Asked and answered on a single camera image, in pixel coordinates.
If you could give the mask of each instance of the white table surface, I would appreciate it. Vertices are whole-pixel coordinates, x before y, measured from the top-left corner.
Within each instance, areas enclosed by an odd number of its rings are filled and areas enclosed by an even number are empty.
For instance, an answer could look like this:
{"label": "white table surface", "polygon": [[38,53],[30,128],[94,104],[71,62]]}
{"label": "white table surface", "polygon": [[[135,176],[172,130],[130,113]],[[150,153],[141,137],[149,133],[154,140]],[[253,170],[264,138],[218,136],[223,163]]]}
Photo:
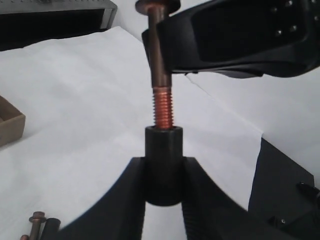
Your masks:
{"label": "white table surface", "polygon": [[[0,148],[0,239],[28,234],[34,211],[67,225],[144,155],[150,71],[142,43],[120,27],[0,52],[0,95],[26,115],[23,138]],[[246,209],[262,133],[183,75],[173,99],[184,154]],[[144,240],[186,239],[180,205],[148,204],[144,226]]]}

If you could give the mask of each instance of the copper bolt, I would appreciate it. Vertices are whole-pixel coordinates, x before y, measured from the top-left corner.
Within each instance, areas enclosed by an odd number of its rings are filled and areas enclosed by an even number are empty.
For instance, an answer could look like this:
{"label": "copper bolt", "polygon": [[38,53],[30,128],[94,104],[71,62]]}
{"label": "copper bolt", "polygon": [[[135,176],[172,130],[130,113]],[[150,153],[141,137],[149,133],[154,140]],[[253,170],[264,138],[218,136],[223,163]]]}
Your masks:
{"label": "copper bolt", "polygon": [[36,211],[33,213],[33,216],[29,218],[32,223],[29,240],[38,240],[41,224],[46,220],[44,212]]}
{"label": "copper bolt", "polygon": [[159,129],[171,129],[174,124],[172,104],[172,76],[165,69],[157,33],[157,24],[180,8],[179,0],[139,0],[136,10],[148,15],[149,61],[154,100],[154,122]]}
{"label": "copper bolt", "polygon": [[29,240],[29,236],[28,235],[22,235],[20,237],[20,240]]}

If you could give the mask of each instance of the black device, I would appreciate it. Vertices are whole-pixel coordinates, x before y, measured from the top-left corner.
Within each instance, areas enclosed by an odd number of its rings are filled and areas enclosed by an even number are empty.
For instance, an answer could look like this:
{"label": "black device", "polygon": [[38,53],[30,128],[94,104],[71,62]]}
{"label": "black device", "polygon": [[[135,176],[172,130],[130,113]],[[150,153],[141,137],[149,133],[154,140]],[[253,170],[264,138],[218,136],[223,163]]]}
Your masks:
{"label": "black device", "polygon": [[[287,78],[320,65],[319,0],[212,0],[158,24],[167,70]],[[148,46],[148,30],[142,34]]]}
{"label": "black device", "polygon": [[[319,66],[319,10],[316,0],[213,0],[195,6],[157,25],[165,67],[173,74],[210,71],[236,78],[302,75]],[[148,49],[148,31],[142,38]],[[315,188],[298,186],[318,200]],[[196,159],[183,156],[182,128],[147,127],[145,157],[133,158],[97,204],[51,239],[140,240],[146,202],[182,203],[188,240],[307,239],[293,226],[319,221],[316,205],[315,216],[283,229],[276,217],[257,219],[230,199]],[[309,236],[319,239],[318,232]]]}

